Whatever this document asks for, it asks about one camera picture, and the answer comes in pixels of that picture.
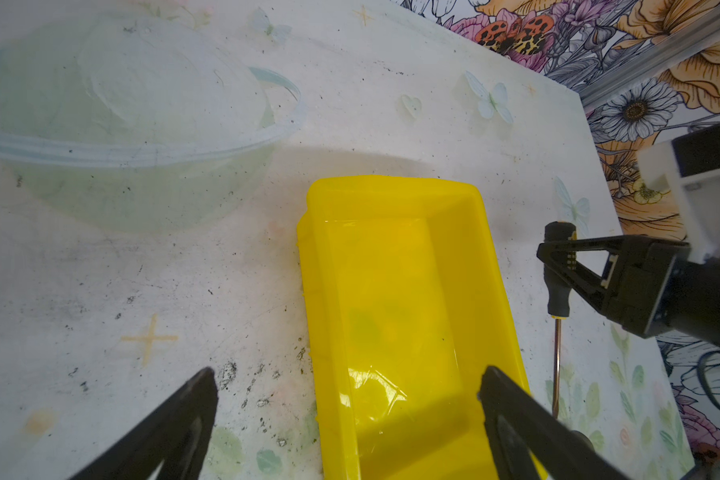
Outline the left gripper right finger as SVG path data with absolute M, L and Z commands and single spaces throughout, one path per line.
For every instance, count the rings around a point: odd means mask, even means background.
M 478 397 L 500 479 L 538 479 L 537 465 L 555 479 L 625 477 L 499 368 L 485 370 Z

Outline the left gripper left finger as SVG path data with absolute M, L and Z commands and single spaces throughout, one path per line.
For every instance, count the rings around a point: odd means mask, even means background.
M 218 406 L 215 372 L 199 370 L 75 479 L 197 479 Z

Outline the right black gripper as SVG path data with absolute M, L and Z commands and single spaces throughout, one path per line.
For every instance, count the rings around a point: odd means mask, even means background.
M 606 251 L 603 275 L 578 261 L 577 253 Z M 559 275 L 596 312 L 641 338 L 668 330 L 662 320 L 664 290 L 680 262 L 686 242 L 639 235 L 591 240 L 543 241 L 537 258 Z

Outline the black yellow screwdriver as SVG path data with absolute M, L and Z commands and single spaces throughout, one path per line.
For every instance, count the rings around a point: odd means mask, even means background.
M 576 226 L 572 223 L 551 222 L 545 227 L 545 242 L 573 240 L 575 238 Z M 571 288 L 547 265 L 544 266 L 543 277 L 548 292 L 547 312 L 555 319 L 552 415 L 557 418 L 560 407 L 562 321 L 570 315 L 569 298 Z

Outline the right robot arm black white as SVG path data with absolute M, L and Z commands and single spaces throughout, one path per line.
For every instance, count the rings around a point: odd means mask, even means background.
M 688 259 L 688 243 L 645 236 L 549 240 L 537 258 L 598 314 L 642 338 L 670 330 L 720 348 L 720 259 Z

